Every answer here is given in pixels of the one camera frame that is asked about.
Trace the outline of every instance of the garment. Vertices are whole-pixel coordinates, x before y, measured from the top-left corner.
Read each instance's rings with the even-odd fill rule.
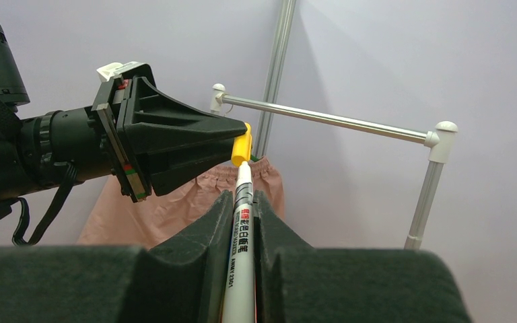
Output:
[[[280,173],[267,158],[250,165],[255,190],[264,191],[275,212],[284,219],[284,191]],[[78,244],[141,244],[153,248],[207,212],[223,190],[234,191],[238,169],[215,166],[165,196],[149,196],[133,203],[122,196],[120,183],[109,177]]]

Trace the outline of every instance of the vertical metal pole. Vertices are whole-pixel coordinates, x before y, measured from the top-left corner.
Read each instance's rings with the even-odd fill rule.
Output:
[[[427,224],[427,218],[431,211],[431,205],[433,205],[433,198],[437,191],[443,165],[444,164],[436,161],[429,162],[427,173],[425,173],[425,180],[421,187],[421,193],[419,194],[419,200],[417,201],[417,208],[415,208],[411,229],[409,229],[409,235],[405,240],[405,249],[417,250],[421,247],[425,225]]]
[[[273,53],[271,55],[271,65],[269,67],[269,75],[265,87],[265,95],[263,101],[268,103],[276,103],[278,89],[280,87],[280,79],[282,76],[282,67],[284,66],[284,57],[286,56],[286,48],[288,38],[290,36],[290,26],[292,25],[292,17],[294,16],[294,8],[296,0],[284,0],[278,20],[277,30],[275,33],[275,41],[273,45]],[[269,136],[271,134],[271,126],[273,124],[273,114],[270,112],[261,112],[256,131],[255,145],[253,154],[262,157],[267,152]]]

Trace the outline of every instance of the elastic waistband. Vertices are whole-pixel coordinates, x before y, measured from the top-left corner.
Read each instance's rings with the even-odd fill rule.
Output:
[[[250,166],[250,171],[253,177],[258,176],[261,172],[270,170],[272,168],[271,162],[269,162],[269,159],[266,157],[261,158],[258,162],[256,161],[254,163],[249,163],[248,165]],[[217,177],[219,180],[236,180],[238,171],[238,167],[235,166],[217,165],[210,170],[207,170],[202,175]]]

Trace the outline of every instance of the metal pole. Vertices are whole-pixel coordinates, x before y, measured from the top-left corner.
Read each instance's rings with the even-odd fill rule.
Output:
[[[263,97],[263,101],[266,102],[275,103],[277,100],[280,79],[282,76],[282,67],[284,66],[284,57],[286,56],[286,48],[288,45],[288,38],[290,36],[290,26],[292,25],[292,17],[294,16],[295,7],[296,0],[285,0],[282,3],[277,30],[275,33],[273,52],[271,55],[271,65],[269,67],[269,74],[265,87],[265,95]],[[257,157],[262,157],[267,152],[272,124],[272,113],[265,111],[261,112],[253,149],[253,153]]]
[[[295,118],[331,124],[333,126],[363,131],[365,133],[373,133],[375,135],[401,139],[413,143],[424,144],[425,140],[427,139],[427,133],[422,133],[420,131],[407,130],[392,126],[386,126],[384,124],[356,120],[352,118],[345,118],[343,116],[334,116],[332,114],[325,114],[320,112],[302,110],[298,108],[291,108],[289,106],[281,106],[279,104],[237,98],[236,96],[230,96],[228,94],[223,95],[220,98],[220,100],[224,104],[245,106],[247,108],[261,110],[263,112],[268,112],[271,114],[276,113],[285,116],[292,116]]]
[[[419,194],[419,200],[417,201],[417,207],[415,208],[411,229],[409,229],[409,235],[405,240],[405,249],[417,250],[421,247],[425,225],[427,225],[427,218],[431,211],[431,205],[433,205],[433,198],[437,191],[443,165],[443,163],[436,161],[429,162],[427,173],[425,173],[425,180],[421,187],[421,193]]]

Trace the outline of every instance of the black cable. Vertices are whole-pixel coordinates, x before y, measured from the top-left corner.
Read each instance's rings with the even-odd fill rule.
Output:
[[[22,197],[18,198],[18,201],[21,203],[21,216],[19,218],[19,224],[17,225],[17,229],[15,229],[15,232],[13,233],[12,239],[13,244],[15,244],[16,246],[33,246],[37,244],[44,235],[46,229],[48,229],[49,225],[59,214],[60,210],[62,209],[62,206],[64,205],[64,202],[66,201],[66,198],[68,197],[68,194],[70,194],[70,191],[72,190],[72,187],[76,182],[76,167],[72,163],[58,163],[57,165],[67,167],[65,176],[63,178],[62,183],[59,186],[59,189],[55,194],[55,197],[53,198],[53,201],[50,203],[48,210],[46,210],[46,213],[36,226],[36,229],[32,233],[32,236],[30,237],[28,242],[25,241],[25,239],[23,238],[30,221],[28,203],[26,199]]]

